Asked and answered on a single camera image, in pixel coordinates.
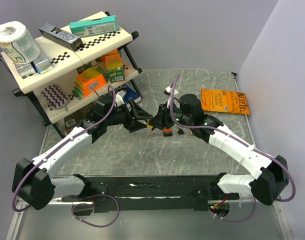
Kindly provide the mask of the orange padlock with keys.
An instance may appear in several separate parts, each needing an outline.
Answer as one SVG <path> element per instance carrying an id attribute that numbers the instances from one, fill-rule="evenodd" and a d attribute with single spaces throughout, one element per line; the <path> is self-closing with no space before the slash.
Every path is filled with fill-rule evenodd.
<path id="1" fill-rule="evenodd" d="M 173 135 L 171 128 L 164 128 L 163 129 L 163 136 L 164 137 L 171 137 Z"/>

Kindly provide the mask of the yellow padlock with keys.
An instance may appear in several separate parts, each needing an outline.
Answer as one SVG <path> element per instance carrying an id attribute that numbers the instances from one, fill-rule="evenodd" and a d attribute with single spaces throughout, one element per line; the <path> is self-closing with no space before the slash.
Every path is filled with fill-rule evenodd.
<path id="1" fill-rule="evenodd" d="M 147 135 L 151 136 L 151 137 L 154 137 L 156 134 L 155 134 L 155 127 L 150 125 L 150 122 L 147 121 L 146 122 L 146 126 L 147 126 Z"/>

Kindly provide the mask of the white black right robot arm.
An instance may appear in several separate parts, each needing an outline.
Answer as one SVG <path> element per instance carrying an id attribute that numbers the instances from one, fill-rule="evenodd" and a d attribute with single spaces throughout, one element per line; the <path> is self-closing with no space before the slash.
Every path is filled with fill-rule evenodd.
<path id="1" fill-rule="evenodd" d="M 174 124 L 187 126 L 195 137 L 222 150 L 248 171 L 245 175 L 218 174 L 210 188 L 216 199 L 223 199 L 227 194 L 252 195 L 270 206 L 289 183 L 287 161 L 282 156 L 260 154 L 222 121 L 204 113 L 195 94 L 181 96 L 179 107 L 160 104 L 156 116 L 148 124 L 159 130 L 169 129 Z"/>

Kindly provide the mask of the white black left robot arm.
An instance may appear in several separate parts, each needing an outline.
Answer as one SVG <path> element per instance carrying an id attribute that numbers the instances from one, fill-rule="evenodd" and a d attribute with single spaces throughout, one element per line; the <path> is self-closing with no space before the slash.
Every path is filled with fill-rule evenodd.
<path id="1" fill-rule="evenodd" d="M 59 170 L 78 152 L 93 144 L 106 133 L 109 126 L 123 125 L 130 133 L 145 129 L 143 121 L 152 115 L 132 99 L 117 104 L 111 95 L 95 101 L 94 108 L 60 142 L 32 160 L 21 159 L 15 167 L 12 209 L 17 198 L 36 210 L 44 208 L 52 199 L 75 196 L 86 201 L 92 193 L 92 183 L 80 174 L 57 178 Z"/>

